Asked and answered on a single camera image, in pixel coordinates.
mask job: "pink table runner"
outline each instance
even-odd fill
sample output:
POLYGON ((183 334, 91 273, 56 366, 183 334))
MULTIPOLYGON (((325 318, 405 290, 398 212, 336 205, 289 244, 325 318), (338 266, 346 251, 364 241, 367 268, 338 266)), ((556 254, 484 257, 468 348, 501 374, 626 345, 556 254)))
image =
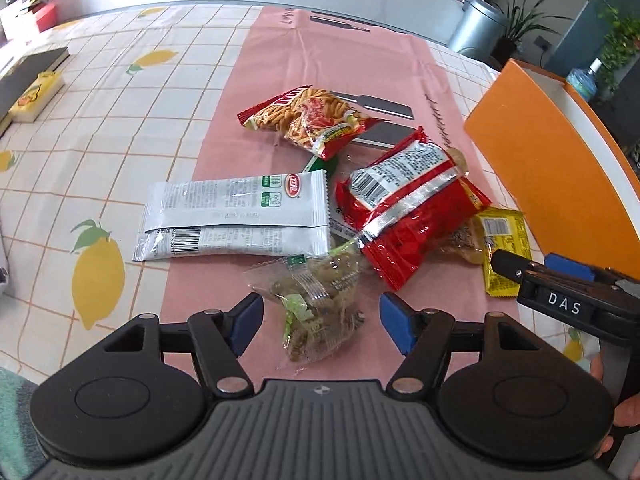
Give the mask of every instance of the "pink table runner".
MULTIPOLYGON (((242 128, 236 114, 271 96, 303 84, 349 94, 368 94, 405 104, 415 121, 378 116, 407 126, 422 125, 442 145, 462 150, 470 179, 493 200, 490 186, 463 129, 444 69, 434 61, 424 40, 380 27, 353 23, 339 28, 310 20, 303 10, 265 8, 250 29, 220 97, 202 144, 194 180, 293 173, 310 155, 286 143, 273 145, 270 134, 242 128), (438 124, 434 110, 442 119, 438 124)), ((371 160, 377 150, 351 145, 347 153, 371 160)), ((205 308, 228 310, 249 293, 242 273, 264 258, 203 256, 172 261, 162 304, 162 322, 183 322, 205 308)), ((377 378, 383 382, 402 356, 380 324, 378 297, 382 280, 361 282, 361 310, 366 323, 351 342, 333 356, 300 370, 306 380, 377 378)), ((480 321, 491 310, 517 319, 513 300, 494 300, 484 293, 479 267, 457 260, 427 258, 399 295, 416 309, 439 308, 458 320, 480 321)), ((263 325, 240 362, 259 388, 263 378, 291 378, 295 368, 282 367, 284 314, 266 302, 263 325)), ((450 371, 473 356, 457 356, 450 371)), ((193 373, 189 356, 168 356, 167 362, 193 373)))

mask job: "plastic bottle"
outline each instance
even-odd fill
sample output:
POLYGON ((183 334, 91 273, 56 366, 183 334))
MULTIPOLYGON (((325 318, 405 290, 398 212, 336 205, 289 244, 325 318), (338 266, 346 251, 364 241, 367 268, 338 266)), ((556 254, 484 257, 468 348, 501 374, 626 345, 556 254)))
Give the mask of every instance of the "plastic bottle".
POLYGON ((595 75, 601 66, 602 62, 596 58, 587 70, 574 68, 566 78, 567 82, 574 87, 575 91, 587 102, 589 102, 598 91, 595 75))

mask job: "red snack package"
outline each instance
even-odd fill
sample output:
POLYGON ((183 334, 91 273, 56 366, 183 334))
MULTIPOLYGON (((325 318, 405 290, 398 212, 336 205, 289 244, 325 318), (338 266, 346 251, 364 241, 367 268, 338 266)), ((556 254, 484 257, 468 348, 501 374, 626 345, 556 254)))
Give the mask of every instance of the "red snack package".
POLYGON ((424 255, 490 200, 465 177, 422 127, 374 163, 339 182, 344 219, 392 290, 401 288, 424 255))
POLYGON ((238 114, 252 130, 277 131, 322 160, 329 160, 382 119, 354 110, 327 90, 300 86, 238 114))

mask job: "green fabric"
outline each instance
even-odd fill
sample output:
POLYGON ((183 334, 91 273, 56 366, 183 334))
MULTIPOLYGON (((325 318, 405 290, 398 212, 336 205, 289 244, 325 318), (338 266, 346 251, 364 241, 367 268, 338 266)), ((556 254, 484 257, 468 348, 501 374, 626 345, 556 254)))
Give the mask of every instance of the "green fabric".
POLYGON ((44 462, 29 418, 36 384, 0 368, 0 480, 23 480, 44 462))

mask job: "human hand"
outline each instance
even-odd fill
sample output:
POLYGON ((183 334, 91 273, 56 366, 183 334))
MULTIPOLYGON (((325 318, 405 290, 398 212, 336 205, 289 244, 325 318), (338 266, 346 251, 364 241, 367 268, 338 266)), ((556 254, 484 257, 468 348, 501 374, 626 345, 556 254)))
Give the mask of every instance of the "human hand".
MULTIPOLYGON (((602 382, 604 376, 604 366, 602 365, 602 358, 600 354, 596 355, 591 361, 590 374, 597 380, 602 382)), ((624 402, 621 402, 616 406, 616 411, 613 416, 613 424, 619 428, 630 428, 640 424, 640 394, 636 394, 633 397, 629 397, 624 402)), ((596 453, 596 458, 599 458, 603 453, 606 453, 613 446, 613 437, 607 436, 602 441, 600 451, 596 453)), ((630 480, 640 480, 640 462, 636 465, 630 480)))

